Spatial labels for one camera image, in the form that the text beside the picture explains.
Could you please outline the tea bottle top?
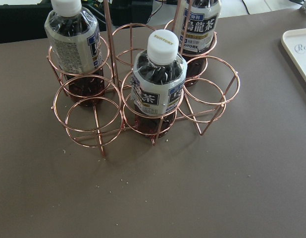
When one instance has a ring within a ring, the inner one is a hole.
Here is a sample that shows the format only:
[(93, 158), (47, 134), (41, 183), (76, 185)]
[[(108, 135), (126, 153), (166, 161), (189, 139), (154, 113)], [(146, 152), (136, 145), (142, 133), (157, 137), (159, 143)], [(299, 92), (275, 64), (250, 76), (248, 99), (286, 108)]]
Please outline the tea bottle top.
[(149, 138), (164, 136), (175, 120), (187, 73), (187, 62), (178, 53), (178, 37), (169, 30), (156, 30), (147, 49), (137, 54), (133, 65), (131, 98), (138, 131)]

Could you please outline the tea bottle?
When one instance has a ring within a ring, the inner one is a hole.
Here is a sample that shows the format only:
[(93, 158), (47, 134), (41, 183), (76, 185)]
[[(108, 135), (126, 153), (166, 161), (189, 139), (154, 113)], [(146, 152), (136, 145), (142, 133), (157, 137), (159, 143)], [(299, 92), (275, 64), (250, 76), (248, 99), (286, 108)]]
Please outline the tea bottle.
[(96, 17), (79, 0), (53, 0), (44, 28), (60, 68), (67, 72), (67, 79), (75, 74), (92, 73), (70, 83), (71, 99), (78, 102), (82, 97), (102, 96), (105, 84), (100, 47), (99, 24)]
[(179, 4), (174, 33), (179, 46), (184, 41), (183, 58), (188, 63), (186, 78), (199, 75), (205, 67), (205, 59), (193, 58), (206, 53), (211, 46), (217, 19), (221, 11), (219, 0), (182, 0)]
[(164, 136), (175, 120), (187, 73), (187, 62), (178, 53), (178, 37), (169, 30), (156, 30), (147, 49), (137, 54), (133, 65), (131, 98), (138, 131), (149, 138)]

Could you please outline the tea bottle lower middle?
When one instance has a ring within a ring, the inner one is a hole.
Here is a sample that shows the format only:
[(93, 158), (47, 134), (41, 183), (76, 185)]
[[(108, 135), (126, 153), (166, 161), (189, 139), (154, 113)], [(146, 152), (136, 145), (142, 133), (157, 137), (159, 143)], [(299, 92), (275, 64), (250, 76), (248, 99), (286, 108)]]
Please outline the tea bottle lower middle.
[(174, 33), (179, 46), (184, 41), (183, 58), (188, 63), (186, 78), (199, 75), (205, 67), (205, 59), (193, 58), (206, 53), (211, 46), (217, 19), (221, 11), (219, 0), (182, 0), (179, 4)]

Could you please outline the tea bottle lower outer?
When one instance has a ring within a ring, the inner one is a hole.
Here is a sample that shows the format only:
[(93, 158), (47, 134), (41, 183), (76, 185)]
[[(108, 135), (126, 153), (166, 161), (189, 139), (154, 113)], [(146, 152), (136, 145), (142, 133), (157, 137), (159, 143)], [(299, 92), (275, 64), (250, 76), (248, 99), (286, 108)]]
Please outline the tea bottle lower outer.
[(92, 73), (70, 83), (71, 99), (78, 102), (82, 97), (102, 96), (105, 84), (100, 47), (99, 24), (96, 17), (79, 0), (53, 0), (44, 28), (60, 68), (67, 72), (67, 79), (75, 74)]

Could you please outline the cream rabbit tray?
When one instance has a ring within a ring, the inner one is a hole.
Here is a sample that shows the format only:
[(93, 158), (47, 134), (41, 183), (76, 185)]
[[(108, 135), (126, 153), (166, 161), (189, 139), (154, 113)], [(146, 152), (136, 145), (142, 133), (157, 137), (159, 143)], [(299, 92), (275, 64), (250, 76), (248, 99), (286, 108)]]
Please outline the cream rabbit tray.
[(306, 83), (306, 28), (284, 32), (281, 43)]

